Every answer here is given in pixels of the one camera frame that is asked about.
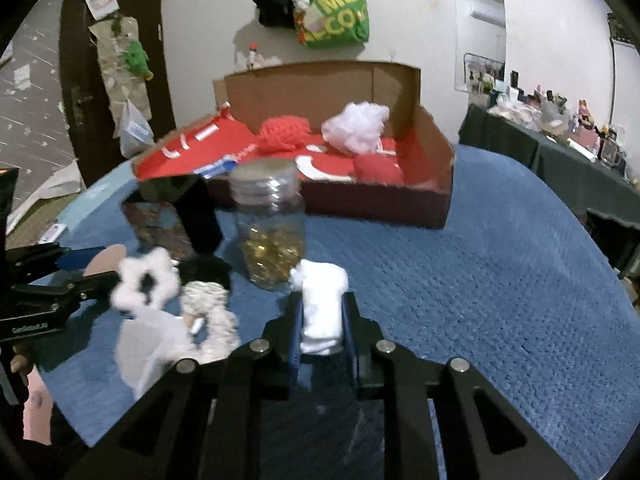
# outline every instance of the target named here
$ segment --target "table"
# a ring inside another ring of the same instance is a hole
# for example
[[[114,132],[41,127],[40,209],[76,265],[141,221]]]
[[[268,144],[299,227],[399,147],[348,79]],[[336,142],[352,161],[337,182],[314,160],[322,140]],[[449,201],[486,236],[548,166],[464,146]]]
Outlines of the table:
[[[126,165],[98,181],[59,218],[62,243],[134,251],[118,202],[135,187]],[[283,295],[250,284],[232,215],[218,218],[247,342]],[[466,356],[581,479],[625,447],[640,420],[640,319],[575,217],[521,164],[458,146],[444,229],[313,216],[307,243],[310,259],[347,269],[362,315],[387,338],[438,362]],[[45,384],[90,446],[133,404],[113,358],[122,319],[87,302],[36,345]],[[340,355],[305,360],[291,400],[265,405],[263,478],[382,478],[382,404],[354,402],[343,367]]]
[[[640,193],[622,176],[572,148],[470,105],[460,144],[507,155],[541,180],[577,215],[591,212],[640,230]]]

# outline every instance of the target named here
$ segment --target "wooden door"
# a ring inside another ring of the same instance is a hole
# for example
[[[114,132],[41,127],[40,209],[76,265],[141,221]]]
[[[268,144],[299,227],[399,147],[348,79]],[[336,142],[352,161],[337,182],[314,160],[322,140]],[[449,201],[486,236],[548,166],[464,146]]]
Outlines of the wooden door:
[[[149,56],[154,78],[146,82],[156,140],[175,128],[164,64],[160,0],[117,0],[123,16],[138,20],[140,42]],[[95,23],[84,0],[63,0],[60,23],[60,84],[69,137],[87,186],[119,165],[118,139],[109,110],[109,98],[98,66],[95,38],[89,26]]]

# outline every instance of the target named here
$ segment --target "green tote bag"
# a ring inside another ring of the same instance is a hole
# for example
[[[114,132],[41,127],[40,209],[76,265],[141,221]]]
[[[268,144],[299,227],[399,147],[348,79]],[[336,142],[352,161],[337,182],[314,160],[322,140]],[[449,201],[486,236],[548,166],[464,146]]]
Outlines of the green tote bag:
[[[294,14],[298,40],[309,48],[369,41],[367,0],[311,0],[305,12]]]

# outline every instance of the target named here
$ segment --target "blue blanket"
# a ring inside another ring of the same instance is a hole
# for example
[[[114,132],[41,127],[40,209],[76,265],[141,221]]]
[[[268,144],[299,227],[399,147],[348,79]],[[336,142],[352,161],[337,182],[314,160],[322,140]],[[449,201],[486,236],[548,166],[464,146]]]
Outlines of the blue blanket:
[[[640,319],[542,181],[501,155],[459,146],[456,156],[443,230],[313,216],[308,257],[347,269],[363,316],[387,338],[423,358],[470,359],[581,479],[595,480],[640,420]],[[135,251],[118,208],[135,186],[128,167],[98,186],[110,196],[73,204],[60,219],[72,226],[63,243]],[[79,221],[84,209],[95,210]],[[220,255],[238,271],[229,307],[247,342],[279,315],[283,295],[247,281],[232,215],[218,216]],[[90,445],[133,404],[113,359],[121,322],[105,305],[85,306],[65,333],[38,343],[49,391]],[[341,363],[309,360],[292,401],[265,405],[264,478],[382,478],[382,406],[354,402]]]

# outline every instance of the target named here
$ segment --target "jar lid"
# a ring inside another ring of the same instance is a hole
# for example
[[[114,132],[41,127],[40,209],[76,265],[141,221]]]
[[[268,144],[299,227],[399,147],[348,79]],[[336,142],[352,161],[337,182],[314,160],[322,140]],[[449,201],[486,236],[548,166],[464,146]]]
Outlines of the jar lid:
[[[298,167],[288,158],[264,158],[241,164],[229,175],[231,196],[245,205],[283,202],[300,192]]]

